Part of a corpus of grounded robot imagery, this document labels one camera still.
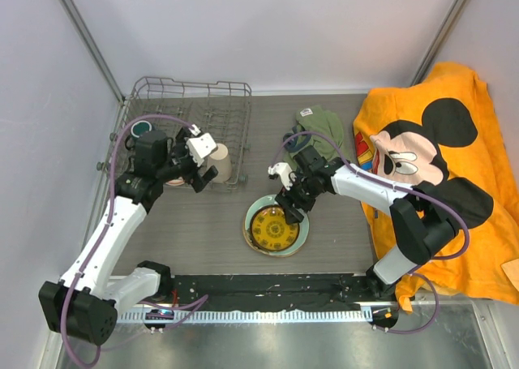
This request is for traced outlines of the green flower plate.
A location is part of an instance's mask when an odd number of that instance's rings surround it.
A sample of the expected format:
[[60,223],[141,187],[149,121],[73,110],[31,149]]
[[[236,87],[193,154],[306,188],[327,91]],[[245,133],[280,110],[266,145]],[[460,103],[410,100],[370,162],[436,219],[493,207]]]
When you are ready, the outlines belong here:
[[[244,217],[244,221],[242,223],[243,237],[244,237],[245,232],[249,230],[249,224],[251,223],[251,218],[253,217],[253,215],[261,208],[264,208],[266,206],[273,205],[273,204],[278,205],[280,207],[280,205],[275,201],[275,195],[265,195],[265,196],[257,199],[248,208],[246,216]],[[309,229],[310,229],[309,219],[308,219],[306,213],[304,213],[304,214],[305,214],[305,219],[303,220],[302,223],[299,224],[299,226],[300,226],[299,234],[309,234]]]

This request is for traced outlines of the beige tumbler cup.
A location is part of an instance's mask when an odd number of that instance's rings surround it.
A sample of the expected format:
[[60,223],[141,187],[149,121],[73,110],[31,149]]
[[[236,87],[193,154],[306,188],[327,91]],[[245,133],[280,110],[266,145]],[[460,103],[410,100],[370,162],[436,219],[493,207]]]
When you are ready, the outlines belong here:
[[224,144],[217,144],[217,149],[207,159],[207,169],[215,167],[217,176],[211,180],[214,183],[227,182],[232,175],[232,163],[228,148]]

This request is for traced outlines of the yellow patterned small plate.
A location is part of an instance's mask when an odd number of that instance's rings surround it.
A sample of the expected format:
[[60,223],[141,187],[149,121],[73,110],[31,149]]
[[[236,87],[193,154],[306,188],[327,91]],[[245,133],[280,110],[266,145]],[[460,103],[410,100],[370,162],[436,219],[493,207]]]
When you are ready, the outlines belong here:
[[273,252],[292,247],[299,232],[299,223],[288,224],[283,209],[275,204],[258,210],[251,218],[248,230],[253,245]]

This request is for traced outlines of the cream bird plate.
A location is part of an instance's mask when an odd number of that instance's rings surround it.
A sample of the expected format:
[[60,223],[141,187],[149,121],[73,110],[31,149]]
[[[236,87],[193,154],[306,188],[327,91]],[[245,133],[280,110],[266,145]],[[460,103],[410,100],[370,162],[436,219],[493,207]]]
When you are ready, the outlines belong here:
[[250,233],[248,231],[246,231],[245,234],[244,234],[244,238],[245,238],[246,244],[253,251],[256,251],[256,252],[258,252],[258,253],[260,253],[262,255],[266,255],[266,256],[270,256],[270,257],[274,257],[274,258],[285,258],[285,257],[289,257],[289,256],[292,256],[292,255],[296,254],[298,251],[301,250],[301,248],[306,243],[307,236],[308,236],[308,234],[300,234],[297,237],[295,243],[292,246],[290,246],[289,248],[285,249],[285,250],[282,250],[282,251],[267,251],[267,250],[264,250],[264,249],[261,249],[261,248],[257,247],[252,242],[251,235],[250,235]]

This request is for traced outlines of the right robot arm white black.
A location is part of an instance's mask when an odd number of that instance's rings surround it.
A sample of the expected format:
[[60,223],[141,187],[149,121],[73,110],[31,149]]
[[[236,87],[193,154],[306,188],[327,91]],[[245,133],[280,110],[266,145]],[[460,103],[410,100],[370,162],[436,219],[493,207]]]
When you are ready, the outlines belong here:
[[287,223],[302,222],[324,193],[356,199],[389,217],[396,243],[366,272],[367,292],[374,299],[393,294],[404,275],[432,260],[461,228],[460,216],[434,197],[435,186],[428,182],[417,187],[390,182],[341,157],[328,161],[314,147],[294,160],[295,169],[284,161],[268,167],[268,176],[281,181],[275,201]]

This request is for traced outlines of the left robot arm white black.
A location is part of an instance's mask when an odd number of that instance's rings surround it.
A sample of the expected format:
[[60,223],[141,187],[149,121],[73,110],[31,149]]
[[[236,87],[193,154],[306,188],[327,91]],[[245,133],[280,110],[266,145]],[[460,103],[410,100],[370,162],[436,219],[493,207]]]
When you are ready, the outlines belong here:
[[111,181],[106,210],[85,248],[59,282],[47,281],[39,291],[51,331],[101,346],[118,315],[146,298],[163,303],[171,297],[171,271],[163,264],[145,260],[119,282],[109,278],[167,182],[180,178],[200,192],[216,177],[215,167],[200,173],[216,149],[213,137],[196,127],[184,127],[174,138],[151,130],[135,140],[129,167]]

